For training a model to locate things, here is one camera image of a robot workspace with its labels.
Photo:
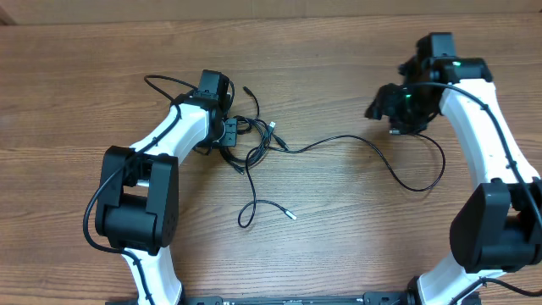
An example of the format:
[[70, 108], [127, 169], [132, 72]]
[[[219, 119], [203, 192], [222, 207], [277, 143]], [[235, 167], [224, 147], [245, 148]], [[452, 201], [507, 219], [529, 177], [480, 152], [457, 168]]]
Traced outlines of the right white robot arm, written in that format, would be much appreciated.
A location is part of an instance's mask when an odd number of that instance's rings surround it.
[[415, 304], [462, 304], [488, 282], [541, 261], [541, 177], [516, 144], [481, 58], [414, 57], [400, 85], [381, 86], [365, 112], [395, 134], [425, 130], [437, 115], [456, 133], [473, 194], [450, 227], [450, 253], [409, 285]]

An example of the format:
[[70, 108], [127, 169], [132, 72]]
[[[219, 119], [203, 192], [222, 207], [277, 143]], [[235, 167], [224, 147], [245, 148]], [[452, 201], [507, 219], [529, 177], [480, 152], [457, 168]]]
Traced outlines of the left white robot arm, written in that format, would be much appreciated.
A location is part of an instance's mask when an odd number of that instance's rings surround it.
[[170, 251], [179, 221], [179, 166], [194, 147], [235, 142], [226, 122], [234, 96], [227, 76], [205, 69], [198, 86], [169, 98], [169, 114], [149, 135], [104, 153], [83, 234], [91, 247], [124, 258], [137, 288], [134, 304], [183, 301]]

